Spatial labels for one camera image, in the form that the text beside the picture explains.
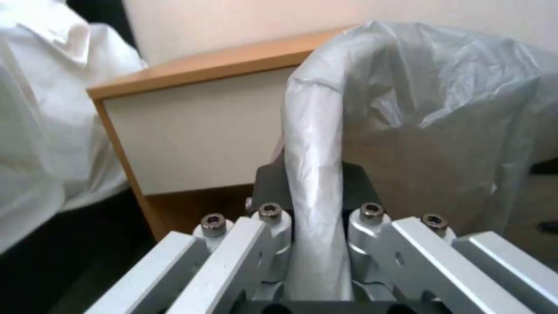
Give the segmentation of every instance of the metal bar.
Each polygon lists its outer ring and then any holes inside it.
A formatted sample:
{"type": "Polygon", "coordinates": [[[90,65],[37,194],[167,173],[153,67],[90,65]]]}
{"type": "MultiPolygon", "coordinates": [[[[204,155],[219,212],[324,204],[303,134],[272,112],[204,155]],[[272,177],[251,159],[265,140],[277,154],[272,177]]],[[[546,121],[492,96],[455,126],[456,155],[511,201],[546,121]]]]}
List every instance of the metal bar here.
{"type": "Polygon", "coordinates": [[[453,313],[531,313],[415,217],[369,239],[365,251],[409,299],[435,295],[453,313]]]}
{"type": "Polygon", "coordinates": [[[235,301],[254,296],[274,253],[270,228],[239,218],[167,314],[228,313],[235,301]]]}
{"type": "Polygon", "coordinates": [[[493,232],[460,237],[452,246],[537,313],[558,313],[558,274],[493,232]]]}
{"type": "Polygon", "coordinates": [[[172,304],[208,255],[202,241],[171,231],[86,313],[157,313],[172,304]]]}

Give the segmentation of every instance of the plastic bag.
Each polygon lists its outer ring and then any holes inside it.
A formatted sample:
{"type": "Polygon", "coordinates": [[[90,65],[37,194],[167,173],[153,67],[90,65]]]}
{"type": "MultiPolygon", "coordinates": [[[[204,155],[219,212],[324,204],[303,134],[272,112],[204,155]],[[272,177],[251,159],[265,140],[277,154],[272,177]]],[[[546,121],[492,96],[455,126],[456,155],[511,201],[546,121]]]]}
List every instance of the plastic bag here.
{"type": "Polygon", "coordinates": [[[558,56],[510,39],[368,23],[288,80],[285,164],[295,209],[292,299],[350,299],[341,159],[362,165],[392,218],[502,231],[531,163],[558,155],[558,56]]]}
{"type": "Polygon", "coordinates": [[[56,0],[0,6],[0,253],[126,176],[85,89],[145,67],[106,25],[56,0]]]}

